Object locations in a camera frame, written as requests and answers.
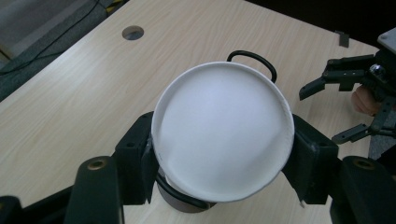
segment black handle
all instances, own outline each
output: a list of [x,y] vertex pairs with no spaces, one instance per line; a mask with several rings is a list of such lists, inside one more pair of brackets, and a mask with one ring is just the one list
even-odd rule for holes
[[276,82],[277,74],[276,74],[275,68],[267,60],[265,60],[262,56],[252,53],[252,52],[249,52],[249,51],[245,51],[245,50],[236,50],[228,56],[227,62],[230,62],[231,59],[233,58],[233,56],[236,56],[236,55],[247,56],[249,58],[256,59],[257,61],[264,64],[271,72],[271,75],[272,75],[271,81],[274,83]]

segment gray carpet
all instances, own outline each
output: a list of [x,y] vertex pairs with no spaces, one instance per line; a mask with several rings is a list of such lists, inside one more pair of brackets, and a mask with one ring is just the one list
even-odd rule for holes
[[0,70],[0,102],[107,18],[112,0],[90,0]]

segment wooden table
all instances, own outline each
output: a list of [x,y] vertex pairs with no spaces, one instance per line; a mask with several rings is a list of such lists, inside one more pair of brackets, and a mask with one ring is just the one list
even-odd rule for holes
[[[131,41],[122,31],[145,33]],[[304,101],[299,89],[328,59],[377,49],[241,0],[132,0],[0,104],[0,195],[26,206],[74,183],[79,165],[110,155],[135,120],[187,69],[256,52],[278,72],[276,85],[294,114],[332,137],[370,118],[354,112],[351,92],[326,87]],[[254,60],[236,57],[269,74]],[[340,158],[367,156],[369,138],[340,146]],[[327,205],[300,206],[283,174],[236,203],[200,214],[170,207],[157,188],[151,204],[125,206],[127,223],[331,223]]]

